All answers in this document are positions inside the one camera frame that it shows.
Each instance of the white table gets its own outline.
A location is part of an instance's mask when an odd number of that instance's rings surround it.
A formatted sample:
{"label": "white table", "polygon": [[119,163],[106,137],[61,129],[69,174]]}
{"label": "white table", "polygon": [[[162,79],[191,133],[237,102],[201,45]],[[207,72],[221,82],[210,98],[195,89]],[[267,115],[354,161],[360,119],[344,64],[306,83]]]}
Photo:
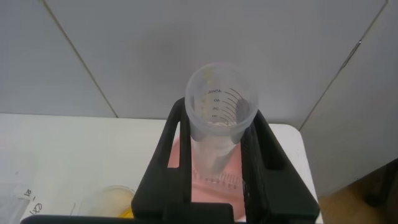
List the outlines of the white table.
{"label": "white table", "polygon": [[[0,152],[17,152],[33,161],[28,168],[34,174],[35,200],[27,211],[41,203],[41,214],[69,215],[81,199],[103,187],[136,190],[164,124],[154,119],[0,114]],[[286,124],[271,124],[271,129],[317,198],[300,133]]]}

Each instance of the clear plastic container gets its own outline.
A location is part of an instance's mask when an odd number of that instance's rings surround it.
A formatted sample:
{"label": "clear plastic container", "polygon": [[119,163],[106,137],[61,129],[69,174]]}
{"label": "clear plastic container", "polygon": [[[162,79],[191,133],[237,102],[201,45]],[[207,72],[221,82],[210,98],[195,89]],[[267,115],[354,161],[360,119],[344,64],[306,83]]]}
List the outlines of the clear plastic container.
{"label": "clear plastic container", "polygon": [[193,162],[204,176],[220,175],[258,109],[258,96],[230,63],[197,70],[185,90]]}

